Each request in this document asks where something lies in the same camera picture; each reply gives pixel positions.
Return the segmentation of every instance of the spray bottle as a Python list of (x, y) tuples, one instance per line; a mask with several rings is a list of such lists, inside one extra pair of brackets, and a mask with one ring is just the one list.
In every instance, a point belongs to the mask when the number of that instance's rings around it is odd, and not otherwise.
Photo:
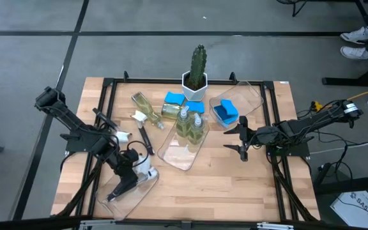
[(177, 116), (176, 131), (180, 137), (186, 137), (191, 129), (189, 109), (189, 106), (184, 107)]
[(188, 140), (191, 144), (199, 144), (203, 139), (204, 134), (204, 121), (201, 119), (198, 113), (194, 114), (195, 119), (191, 124), (191, 131), (188, 134)]
[(164, 129), (163, 123), (161, 122), (161, 116), (154, 112), (152, 106), (141, 92), (133, 95), (132, 99), (138, 106), (139, 110), (147, 116), (147, 118), (153, 125)]

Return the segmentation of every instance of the gray floor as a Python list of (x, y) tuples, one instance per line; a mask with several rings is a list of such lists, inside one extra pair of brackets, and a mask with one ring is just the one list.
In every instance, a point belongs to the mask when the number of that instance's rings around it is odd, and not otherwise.
[[(76, 0), (0, 0), (0, 30), (72, 31), (81, 5)], [(308, 3), (295, 18), (291, 10), (275, 0), (91, 0), (82, 30), (350, 31), (362, 25), (352, 3)], [(42, 123), (34, 99), (45, 86), (55, 85), (69, 41), (68, 36), (0, 37), (0, 145), (6, 148), (0, 154), (0, 220), (8, 219)], [(238, 79), (289, 81), (297, 111), (308, 108), (312, 100), (326, 103), (368, 90), (321, 85), (322, 77), (354, 78), (368, 70), (368, 60), (340, 55), (340, 47), (348, 44), (338, 37), (87, 36), (79, 37), (70, 63), (63, 88), (66, 103), (76, 110), (85, 77), (121, 77), (126, 70), (131, 77), (180, 78), (199, 43), (207, 48), (209, 77), (226, 79), (234, 71)], [(334, 124), (324, 131), (368, 141), (367, 100), (365, 96), (356, 101), (365, 114), (354, 129)], [(59, 134), (65, 131), (54, 121), (25, 218), (49, 216), (66, 144)], [(310, 150), (336, 146), (341, 143), (312, 141)], [(339, 155), (338, 151), (313, 155), (310, 164), (315, 169)], [(349, 150), (345, 162), (355, 178), (368, 176), (368, 147)]]

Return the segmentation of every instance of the yellow cable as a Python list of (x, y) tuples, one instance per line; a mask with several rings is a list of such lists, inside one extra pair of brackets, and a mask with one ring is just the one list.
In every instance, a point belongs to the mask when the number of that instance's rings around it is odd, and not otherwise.
[(348, 98), (348, 100), (353, 100), (355, 98), (358, 98), (358, 97), (363, 96), (363, 95), (366, 95), (366, 94), (368, 94), (368, 91), (367, 92), (364, 92), (364, 93), (360, 93), (359, 95), (356, 95), (356, 96), (352, 96), (351, 98)]

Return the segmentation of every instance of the plastic bottle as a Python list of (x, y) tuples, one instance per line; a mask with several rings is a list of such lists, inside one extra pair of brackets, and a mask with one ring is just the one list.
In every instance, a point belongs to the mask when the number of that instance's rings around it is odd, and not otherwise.
[(191, 130), (188, 134), (188, 140), (191, 144), (199, 144), (204, 135), (204, 121), (201, 119), (198, 113), (194, 114), (195, 119), (194, 122), (191, 124)]
[(132, 99), (138, 106), (139, 110), (147, 116), (147, 118), (153, 125), (156, 125), (161, 129), (164, 129), (164, 125), (161, 122), (161, 116), (158, 115), (156, 112), (154, 112), (152, 106), (141, 92), (138, 92), (135, 95), (133, 95)]
[(190, 107), (184, 107), (177, 116), (176, 131), (180, 137), (186, 137), (191, 129), (190, 113), (187, 112)]
[(177, 119), (178, 113), (182, 110), (181, 106), (169, 103), (163, 104), (161, 116), (163, 118)]

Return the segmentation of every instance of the potted cactus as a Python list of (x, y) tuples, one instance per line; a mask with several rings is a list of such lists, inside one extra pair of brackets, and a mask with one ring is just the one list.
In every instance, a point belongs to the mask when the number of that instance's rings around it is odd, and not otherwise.
[(191, 70), (183, 73), (182, 88), (187, 100), (199, 102), (208, 87), (207, 74), (204, 73), (207, 53), (203, 45), (198, 45), (192, 54)]

